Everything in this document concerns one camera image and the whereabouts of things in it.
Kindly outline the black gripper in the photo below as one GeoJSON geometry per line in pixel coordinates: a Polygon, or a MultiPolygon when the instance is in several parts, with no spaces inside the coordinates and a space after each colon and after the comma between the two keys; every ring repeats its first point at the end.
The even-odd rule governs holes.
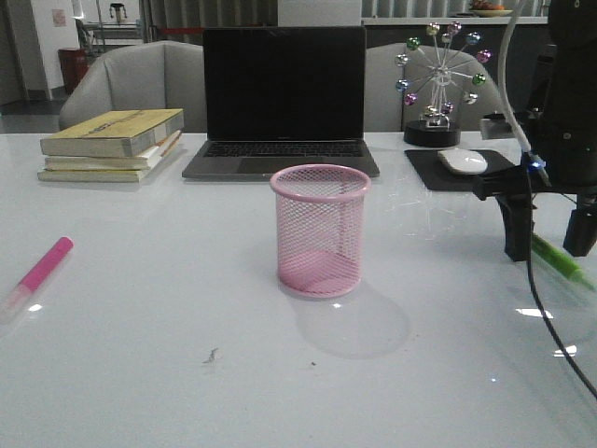
{"type": "Polygon", "coordinates": [[[530,258],[533,206],[526,190],[572,193],[563,247],[586,257],[596,244],[596,3],[552,1],[548,31],[556,54],[539,117],[520,126],[507,96],[510,39],[525,3],[519,1],[504,31],[498,58],[498,91],[506,122],[521,146],[519,165],[474,178],[482,200],[497,196],[505,229],[505,253],[530,258]]]}

